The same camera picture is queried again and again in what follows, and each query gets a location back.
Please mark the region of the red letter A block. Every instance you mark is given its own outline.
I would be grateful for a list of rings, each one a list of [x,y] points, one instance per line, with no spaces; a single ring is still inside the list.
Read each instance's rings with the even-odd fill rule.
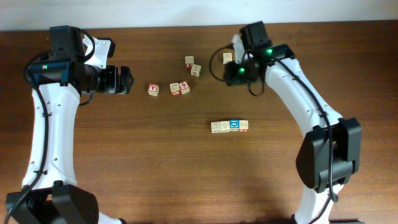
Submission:
[[[150,96],[158,96],[159,86],[157,84],[150,83],[147,91]]]

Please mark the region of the red number 6 block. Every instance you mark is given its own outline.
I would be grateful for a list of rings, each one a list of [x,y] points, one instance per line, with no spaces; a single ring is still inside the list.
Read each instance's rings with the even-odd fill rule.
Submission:
[[[190,86],[187,83],[187,81],[183,81],[183,82],[179,83],[178,85],[179,85],[181,94],[184,95],[190,91]]]

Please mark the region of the letter E wooden block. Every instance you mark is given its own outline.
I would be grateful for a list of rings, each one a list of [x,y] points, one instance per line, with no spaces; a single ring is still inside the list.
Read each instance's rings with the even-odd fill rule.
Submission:
[[[195,63],[194,56],[191,55],[185,56],[185,67],[187,69],[191,69],[194,63]]]

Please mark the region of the green sided wooden block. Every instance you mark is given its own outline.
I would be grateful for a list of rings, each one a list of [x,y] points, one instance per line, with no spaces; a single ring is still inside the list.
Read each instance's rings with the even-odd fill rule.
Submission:
[[[221,132],[222,133],[228,133],[231,131],[231,127],[230,127],[230,122],[229,121],[221,121],[220,122],[220,126],[221,126]]]

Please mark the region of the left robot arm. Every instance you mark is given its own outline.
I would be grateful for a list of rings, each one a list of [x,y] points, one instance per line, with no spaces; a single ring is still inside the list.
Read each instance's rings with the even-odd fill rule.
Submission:
[[[6,196],[5,221],[18,223],[121,223],[103,214],[96,197],[77,186],[73,166],[76,112],[82,95],[126,95],[129,67],[108,65],[115,43],[72,27],[50,28],[51,48],[33,57],[23,76],[32,87],[34,130],[22,188]]]

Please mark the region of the letter K wooden block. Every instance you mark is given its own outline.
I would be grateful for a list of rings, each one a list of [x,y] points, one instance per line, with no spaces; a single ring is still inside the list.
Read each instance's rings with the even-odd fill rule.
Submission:
[[[201,66],[193,64],[191,67],[190,73],[191,73],[191,75],[193,75],[195,77],[199,77],[201,74]]]

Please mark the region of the snail picture wooden block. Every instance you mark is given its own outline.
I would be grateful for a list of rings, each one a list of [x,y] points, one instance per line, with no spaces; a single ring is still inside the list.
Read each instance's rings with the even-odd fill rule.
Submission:
[[[172,95],[180,95],[181,94],[178,82],[170,84],[170,92]]]

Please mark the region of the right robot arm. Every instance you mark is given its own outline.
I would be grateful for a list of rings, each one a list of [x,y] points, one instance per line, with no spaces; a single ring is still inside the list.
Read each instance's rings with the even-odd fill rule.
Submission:
[[[222,82],[229,86],[260,82],[273,89],[302,133],[295,165],[303,195],[289,223],[329,223],[338,193],[359,170],[360,123],[345,119],[321,97],[292,49],[274,45],[263,22],[242,27],[228,48],[236,60],[225,65]]]

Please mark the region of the green sided far block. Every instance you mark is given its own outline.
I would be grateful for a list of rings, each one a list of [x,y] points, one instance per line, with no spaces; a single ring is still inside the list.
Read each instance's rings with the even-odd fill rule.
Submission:
[[[233,61],[233,55],[231,52],[223,53],[223,63],[227,64]]]

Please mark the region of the number 1 wooden block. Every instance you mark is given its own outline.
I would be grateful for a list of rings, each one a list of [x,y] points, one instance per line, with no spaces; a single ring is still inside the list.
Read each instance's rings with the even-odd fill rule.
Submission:
[[[220,121],[215,121],[211,122],[211,133],[220,133],[221,132],[221,122]]]

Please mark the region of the red sided block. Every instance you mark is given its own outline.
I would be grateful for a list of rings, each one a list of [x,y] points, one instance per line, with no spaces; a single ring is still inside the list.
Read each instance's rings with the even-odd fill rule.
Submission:
[[[248,132],[249,130],[249,121],[248,120],[239,120],[239,132]]]

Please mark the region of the blue letter D block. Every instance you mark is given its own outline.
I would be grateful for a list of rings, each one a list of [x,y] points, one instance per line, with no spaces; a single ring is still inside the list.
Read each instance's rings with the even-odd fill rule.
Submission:
[[[231,132],[239,131],[239,125],[240,125],[240,122],[238,119],[231,119],[229,121],[230,131]]]

